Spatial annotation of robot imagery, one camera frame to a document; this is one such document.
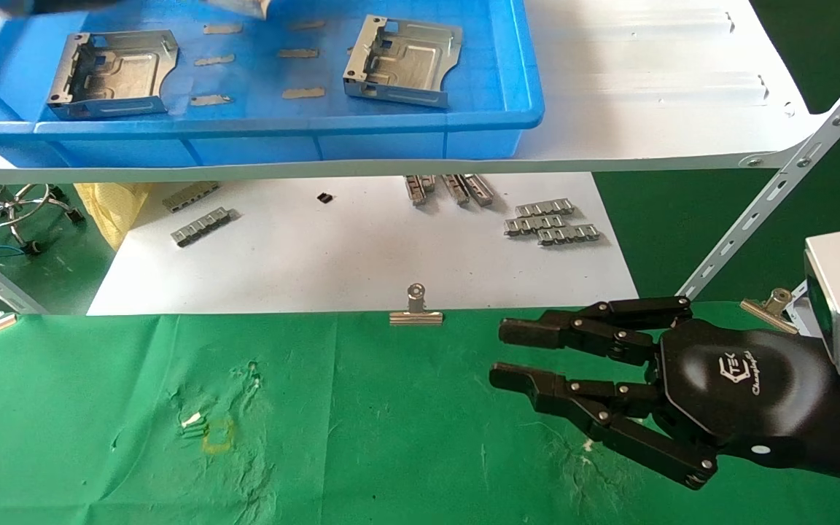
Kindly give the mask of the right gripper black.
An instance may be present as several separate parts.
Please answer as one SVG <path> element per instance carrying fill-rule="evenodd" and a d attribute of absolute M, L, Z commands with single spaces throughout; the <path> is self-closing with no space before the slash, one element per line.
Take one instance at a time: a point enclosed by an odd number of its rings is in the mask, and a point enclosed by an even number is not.
<path fill-rule="evenodd" d="M 649 384 L 568 379 L 504 362 L 492 365 L 489 382 L 688 489 L 713 478 L 716 454 L 840 478 L 840 375 L 823 340 L 689 319 L 690 299 L 671 296 L 499 323 L 503 343 L 580 350 L 628 365 L 653 361 L 658 344 L 649 331 L 679 324 L 659 339 L 663 405 Z M 642 424 L 649 416 L 667 435 Z"/>

